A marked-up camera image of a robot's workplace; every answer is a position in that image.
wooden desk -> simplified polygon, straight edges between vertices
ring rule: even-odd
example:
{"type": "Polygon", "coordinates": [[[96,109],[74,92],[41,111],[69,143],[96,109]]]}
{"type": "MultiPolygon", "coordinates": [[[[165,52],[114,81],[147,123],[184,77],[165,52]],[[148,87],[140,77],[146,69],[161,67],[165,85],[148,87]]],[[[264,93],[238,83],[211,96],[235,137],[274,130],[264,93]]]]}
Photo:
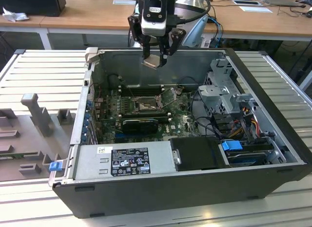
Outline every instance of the wooden desk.
{"type": "MultiPolygon", "coordinates": [[[[133,5],[115,5],[113,0],[66,0],[59,17],[31,16],[23,22],[8,22],[0,17],[0,31],[36,32],[45,49],[52,49],[49,33],[126,35],[127,22],[133,5]]],[[[267,7],[273,13],[244,12],[230,0],[214,0],[218,21],[223,25],[224,38],[309,41],[312,38],[312,19],[277,15],[278,7],[267,7]]],[[[290,12],[288,7],[281,7],[290,12]]],[[[207,24],[203,36],[208,40],[216,32],[214,24],[207,24]]]]}
{"type": "MultiPolygon", "coordinates": [[[[64,12],[57,18],[45,17],[40,23],[47,28],[107,29],[128,30],[127,17],[132,14],[133,5],[114,5],[113,0],[66,0],[64,12]]],[[[268,7],[273,13],[244,12],[231,0],[214,0],[218,21],[223,25],[224,36],[312,36],[312,19],[299,16],[292,18],[287,14],[277,15],[278,7],[268,7]]],[[[283,11],[290,14],[288,7],[283,11]]],[[[213,24],[207,24],[205,33],[215,33],[213,24]]]]}
{"type": "Polygon", "coordinates": [[[59,17],[45,17],[40,23],[47,28],[128,30],[127,18],[133,5],[116,5],[113,0],[66,0],[59,17]]]}
{"type": "Polygon", "coordinates": [[[12,22],[0,17],[0,26],[40,27],[43,19],[44,16],[29,16],[29,20],[12,22]]]}
{"type": "MultiPolygon", "coordinates": [[[[234,5],[231,0],[214,0],[217,20],[223,25],[224,34],[229,35],[262,35],[279,37],[307,37],[312,38],[312,19],[299,15],[293,18],[286,13],[278,12],[278,6],[266,6],[272,13],[244,12],[238,6],[218,6],[234,5]]],[[[295,16],[289,7],[281,7],[281,10],[295,16]]],[[[292,8],[292,10],[307,12],[308,7],[292,8]]],[[[207,25],[205,32],[210,32],[207,25]]]]}

blue latch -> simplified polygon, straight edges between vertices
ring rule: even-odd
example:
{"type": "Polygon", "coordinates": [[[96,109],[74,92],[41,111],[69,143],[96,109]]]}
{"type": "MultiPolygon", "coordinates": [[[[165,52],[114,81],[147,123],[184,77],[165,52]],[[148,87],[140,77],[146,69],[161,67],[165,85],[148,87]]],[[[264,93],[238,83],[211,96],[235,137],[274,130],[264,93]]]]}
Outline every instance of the blue latch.
{"type": "Polygon", "coordinates": [[[239,141],[229,140],[229,141],[225,141],[224,143],[221,143],[221,145],[223,147],[223,150],[225,151],[243,150],[243,147],[239,141]]]}
{"type": "Polygon", "coordinates": [[[49,171],[62,171],[62,165],[63,165],[63,162],[61,161],[51,162],[49,171]]]}

black computer case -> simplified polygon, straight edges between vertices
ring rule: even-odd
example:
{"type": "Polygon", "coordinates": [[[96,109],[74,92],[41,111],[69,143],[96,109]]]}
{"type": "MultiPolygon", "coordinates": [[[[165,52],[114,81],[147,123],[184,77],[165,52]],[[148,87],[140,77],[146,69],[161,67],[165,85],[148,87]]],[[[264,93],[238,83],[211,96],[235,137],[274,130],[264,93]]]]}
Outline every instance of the black computer case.
{"type": "Polygon", "coordinates": [[[65,4],[66,0],[0,0],[1,11],[4,7],[14,13],[49,17],[58,17],[65,4]]]}

blue cable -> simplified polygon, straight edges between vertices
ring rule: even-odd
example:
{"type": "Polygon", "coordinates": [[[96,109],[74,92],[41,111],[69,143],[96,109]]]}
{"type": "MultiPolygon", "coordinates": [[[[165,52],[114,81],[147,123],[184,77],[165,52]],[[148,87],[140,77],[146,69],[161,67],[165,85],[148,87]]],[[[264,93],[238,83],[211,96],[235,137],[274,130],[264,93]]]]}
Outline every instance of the blue cable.
{"type": "Polygon", "coordinates": [[[218,44],[220,43],[220,39],[221,39],[221,28],[220,28],[220,24],[216,21],[216,20],[214,20],[213,18],[209,18],[211,21],[213,21],[215,24],[216,24],[216,26],[218,27],[218,30],[219,30],[219,36],[218,36],[218,42],[216,43],[216,48],[218,47],[218,44]]]}

circuit board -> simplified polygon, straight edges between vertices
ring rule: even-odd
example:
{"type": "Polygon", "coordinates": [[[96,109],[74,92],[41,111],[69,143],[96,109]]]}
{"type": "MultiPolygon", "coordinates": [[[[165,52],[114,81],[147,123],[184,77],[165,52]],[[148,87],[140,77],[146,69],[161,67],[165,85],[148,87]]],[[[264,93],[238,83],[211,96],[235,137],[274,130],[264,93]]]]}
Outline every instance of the circuit board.
{"type": "Polygon", "coordinates": [[[102,134],[99,135],[99,139],[102,138],[104,144],[110,144],[167,141],[172,137],[199,136],[197,126],[190,116],[190,97],[187,93],[177,95],[175,100],[170,93],[162,95],[161,104],[163,108],[161,109],[156,108],[155,101],[159,101],[158,96],[122,97],[118,92],[111,91],[103,99],[99,117],[102,134]],[[135,114],[139,110],[141,116],[153,113],[166,114],[167,116],[169,113],[170,119],[166,122],[160,120],[158,130],[153,134],[130,136],[124,134],[121,127],[124,115],[135,114]]]}

